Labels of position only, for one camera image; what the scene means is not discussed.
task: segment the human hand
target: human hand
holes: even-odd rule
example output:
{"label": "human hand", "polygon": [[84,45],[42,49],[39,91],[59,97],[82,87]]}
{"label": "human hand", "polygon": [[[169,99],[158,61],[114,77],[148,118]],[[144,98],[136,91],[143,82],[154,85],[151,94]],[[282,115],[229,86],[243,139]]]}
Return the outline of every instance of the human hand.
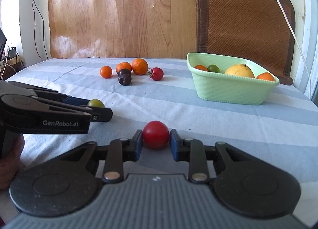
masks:
{"label": "human hand", "polygon": [[19,168],[24,137],[20,135],[13,143],[12,150],[0,160],[0,189],[7,189]]}

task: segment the basket of fruit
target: basket of fruit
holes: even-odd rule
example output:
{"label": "basket of fruit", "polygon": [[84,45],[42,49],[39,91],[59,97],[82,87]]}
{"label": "basket of fruit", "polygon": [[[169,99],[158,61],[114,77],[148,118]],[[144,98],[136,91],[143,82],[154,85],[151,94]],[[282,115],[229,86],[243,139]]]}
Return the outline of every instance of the basket of fruit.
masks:
{"label": "basket of fruit", "polygon": [[243,58],[189,53],[187,64],[198,96],[207,101],[260,105],[279,84],[265,68]]}

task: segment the wood panel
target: wood panel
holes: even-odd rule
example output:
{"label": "wood panel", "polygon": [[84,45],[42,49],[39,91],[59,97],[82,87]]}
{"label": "wood panel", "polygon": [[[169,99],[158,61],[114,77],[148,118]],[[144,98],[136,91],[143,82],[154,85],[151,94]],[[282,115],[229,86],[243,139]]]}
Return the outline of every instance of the wood panel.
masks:
{"label": "wood panel", "polygon": [[54,58],[186,58],[196,0],[48,0]]}

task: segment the light green basket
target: light green basket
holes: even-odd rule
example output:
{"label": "light green basket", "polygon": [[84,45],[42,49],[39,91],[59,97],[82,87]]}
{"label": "light green basket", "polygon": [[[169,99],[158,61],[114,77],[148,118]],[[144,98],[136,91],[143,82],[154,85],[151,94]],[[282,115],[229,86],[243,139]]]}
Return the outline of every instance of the light green basket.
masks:
{"label": "light green basket", "polygon": [[[255,77],[265,72],[270,73],[258,64],[243,58],[189,53],[187,64],[192,73],[198,96],[206,101],[260,105],[272,89],[279,84],[279,79],[274,75],[275,82],[224,74],[229,67],[236,64],[247,65]],[[194,68],[196,65],[205,67],[217,65],[221,73],[201,71]]]}

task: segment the orange fruit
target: orange fruit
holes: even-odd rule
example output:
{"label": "orange fruit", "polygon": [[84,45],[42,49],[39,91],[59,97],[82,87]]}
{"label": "orange fruit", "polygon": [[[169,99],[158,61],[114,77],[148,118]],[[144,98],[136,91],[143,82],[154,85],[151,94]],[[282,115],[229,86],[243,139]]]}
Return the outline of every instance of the orange fruit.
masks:
{"label": "orange fruit", "polygon": [[137,58],[131,63],[131,68],[136,75],[144,75],[148,72],[149,66],[146,60]]}
{"label": "orange fruit", "polygon": [[208,69],[205,66],[202,66],[202,65],[196,65],[194,68],[202,70],[202,71],[208,71]]}
{"label": "orange fruit", "polygon": [[118,74],[118,72],[119,72],[121,69],[124,69],[124,68],[128,69],[128,70],[131,72],[131,65],[130,65],[130,63],[128,63],[128,62],[122,62],[122,63],[120,63],[120,64],[118,64],[118,65],[116,66],[116,73]]}
{"label": "orange fruit", "polygon": [[268,80],[268,81],[273,81],[275,82],[274,76],[272,76],[270,73],[263,73],[260,74],[256,77],[257,79],[262,79],[262,80]]}
{"label": "orange fruit", "polygon": [[112,76],[112,68],[110,66],[103,66],[100,70],[100,75],[103,78],[110,78]]}

